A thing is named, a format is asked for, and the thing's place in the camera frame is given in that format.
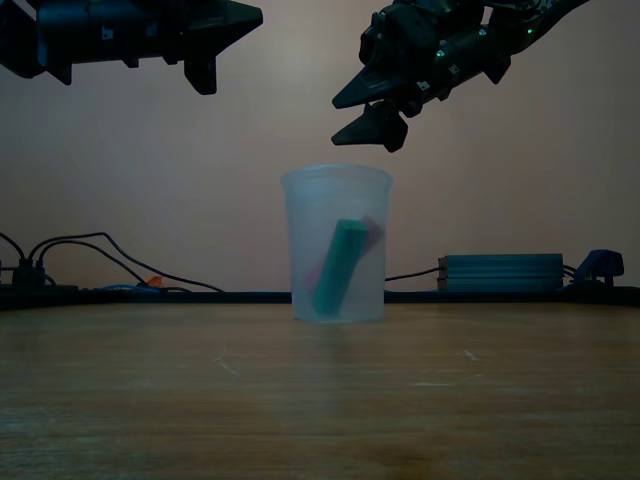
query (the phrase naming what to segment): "green marker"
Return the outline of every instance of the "green marker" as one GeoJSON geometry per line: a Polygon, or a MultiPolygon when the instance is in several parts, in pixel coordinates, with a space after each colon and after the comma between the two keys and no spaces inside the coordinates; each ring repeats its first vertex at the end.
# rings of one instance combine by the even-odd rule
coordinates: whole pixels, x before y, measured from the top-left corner
{"type": "Polygon", "coordinates": [[[338,221],[320,280],[313,291],[313,307],[320,315],[336,315],[340,311],[368,233],[363,222],[338,221]]]}

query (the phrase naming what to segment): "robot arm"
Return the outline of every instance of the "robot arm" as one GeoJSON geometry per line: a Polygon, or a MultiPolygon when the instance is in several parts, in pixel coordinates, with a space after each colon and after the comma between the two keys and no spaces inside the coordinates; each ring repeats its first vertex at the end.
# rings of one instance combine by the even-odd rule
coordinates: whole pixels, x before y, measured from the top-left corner
{"type": "Polygon", "coordinates": [[[216,93],[216,57],[262,24],[262,11],[227,0],[29,0],[37,22],[0,0],[0,65],[71,84],[75,63],[140,58],[184,61],[202,95],[216,93]]]}
{"type": "Polygon", "coordinates": [[[402,148],[422,106],[449,97],[480,73],[498,84],[511,56],[544,36],[588,0],[395,0],[373,15],[361,38],[362,71],[334,98],[336,108],[365,104],[335,145],[402,148]],[[482,25],[485,7],[493,13],[482,25]]]}

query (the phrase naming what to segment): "wooden tabletop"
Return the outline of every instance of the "wooden tabletop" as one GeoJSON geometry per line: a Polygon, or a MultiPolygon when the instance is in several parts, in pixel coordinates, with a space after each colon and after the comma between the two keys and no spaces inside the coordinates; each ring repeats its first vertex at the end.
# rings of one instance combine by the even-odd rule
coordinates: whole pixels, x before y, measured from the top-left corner
{"type": "Polygon", "coordinates": [[[640,478],[640,310],[3,313],[0,478],[640,478]]]}

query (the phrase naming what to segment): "black cable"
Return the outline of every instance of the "black cable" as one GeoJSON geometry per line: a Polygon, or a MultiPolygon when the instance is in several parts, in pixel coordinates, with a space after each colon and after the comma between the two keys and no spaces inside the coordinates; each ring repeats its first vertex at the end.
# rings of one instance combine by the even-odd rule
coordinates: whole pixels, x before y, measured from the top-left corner
{"type": "Polygon", "coordinates": [[[0,238],[4,239],[7,243],[9,243],[13,248],[16,249],[16,251],[18,252],[18,255],[20,255],[20,259],[24,260],[24,252],[22,251],[22,249],[20,248],[20,245],[18,245],[16,242],[14,242],[11,238],[9,238],[8,235],[5,235],[4,233],[0,232],[0,238]]]}
{"type": "Polygon", "coordinates": [[[131,270],[129,267],[127,267],[124,263],[122,263],[120,260],[118,260],[116,257],[109,255],[107,252],[105,252],[104,250],[102,250],[100,247],[96,247],[95,245],[91,245],[90,243],[86,243],[86,242],[77,242],[74,240],[61,240],[58,242],[53,242],[50,243],[49,245],[47,245],[43,250],[42,253],[40,253],[40,258],[38,259],[39,263],[43,263],[44,262],[44,255],[47,253],[47,251],[50,248],[55,247],[56,245],[65,245],[65,244],[71,244],[71,245],[82,245],[83,247],[88,247],[91,248],[92,250],[95,250],[96,252],[100,252],[102,255],[104,255],[105,257],[107,257],[109,260],[111,260],[114,263],[117,263],[118,265],[120,265],[122,268],[124,268],[127,272],[129,272],[132,276],[135,277],[136,280],[138,280],[138,282],[145,284],[146,282],[144,281],[144,279],[138,275],[136,272],[134,272],[133,270],[131,270]]]}
{"type": "Polygon", "coordinates": [[[396,280],[404,280],[405,278],[413,278],[413,277],[421,277],[422,275],[428,275],[430,273],[439,272],[442,270],[441,268],[432,268],[430,270],[425,270],[424,272],[418,273],[410,273],[409,275],[400,275],[398,277],[389,277],[385,278],[385,282],[395,282],[396,280]]]}
{"type": "MultiPolygon", "coordinates": [[[[197,286],[200,286],[200,287],[205,287],[205,288],[209,288],[211,290],[215,290],[216,292],[219,292],[219,293],[224,293],[224,290],[222,290],[222,289],[220,289],[218,287],[215,287],[213,285],[209,285],[207,283],[202,283],[202,282],[196,282],[194,280],[187,280],[186,278],[176,277],[175,275],[170,275],[168,273],[164,273],[164,272],[158,270],[157,268],[150,267],[146,263],[142,263],[141,261],[136,260],[135,258],[130,256],[129,254],[127,254],[124,250],[122,250],[122,248],[120,248],[120,245],[118,245],[113,240],[113,238],[111,238],[111,236],[108,233],[105,233],[105,232],[87,233],[87,234],[84,234],[84,235],[68,235],[68,236],[64,236],[64,237],[50,238],[48,240],[40,242],[38,245],[33,247],[33,249],[31,250],[31,253],[29,254],[29,259],[33,260],[33,257],[36,255],[38,249],[40,247],[43,247],[44,245],[47,245],[48,243],[58,242],[58,241],[61,241],[61,240],[78,240],[78,239],[81,239],[81,238],[93,238],[93,237],[104,237],[104,238],[106,238],[109,241],[109,243],[111,243],[111,245],[113,245],[113,247],[124,258],[126,258],[127,260],[135,263],[136,265],[141,266],[142,268],[146,268],[147,270],[152,271],[153,273],[156,273],[156,274],[161,275],[161,276],[166,277],[166,278],[170,278],[171,280],[176,280],[178,282],[188,283],[190,285],[197,285],[197,286]]],[[[44,257],[45,250],[43,250],[42,253],[40,253],[40,260],[42,260],[42,258],[44,257]]]]}
{"type": "MultiPolygon", "coordinates": [[[[3,267],[3,268],[0,268],[0,272],[15,272],[16,270],[18,270],[18,267],[3,267]]],[[[44,276],[45,280],[49,281],[49,283],[51,284],[52,287],[56,286],[56,281],[53,278],[51,278],[46,273],[43,273],[42,275],[44,276]]]]}

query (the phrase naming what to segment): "plastic cup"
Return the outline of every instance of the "plastic cup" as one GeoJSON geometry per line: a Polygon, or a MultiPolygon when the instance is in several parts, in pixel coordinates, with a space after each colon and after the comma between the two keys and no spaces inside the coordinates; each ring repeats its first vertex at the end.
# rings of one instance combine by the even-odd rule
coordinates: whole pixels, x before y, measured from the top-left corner
{"type": "Polygon", "coordinates": [[[361,322],[384,315],[390,175],[321,165],[282,177],[296,318],[361,322]]]}

